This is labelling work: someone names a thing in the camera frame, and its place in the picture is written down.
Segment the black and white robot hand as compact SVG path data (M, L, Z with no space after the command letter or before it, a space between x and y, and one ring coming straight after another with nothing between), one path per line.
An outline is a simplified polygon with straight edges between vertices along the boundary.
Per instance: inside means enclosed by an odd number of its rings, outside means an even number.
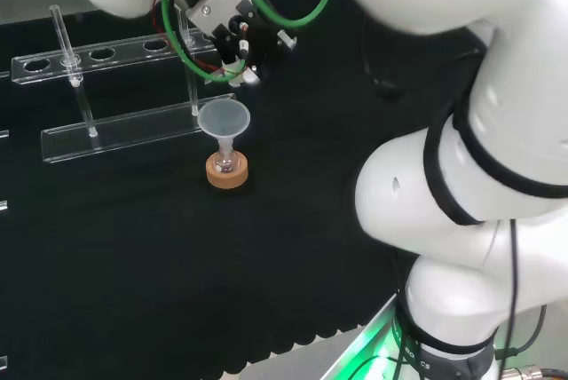
M237 72L242 60L246 63L229 82L232 87L260 83L270 70L288 59L298 42L295 30L271 23L249 0L242 0L236 13L226 24L219 24L210 37L222 60L221 75Z

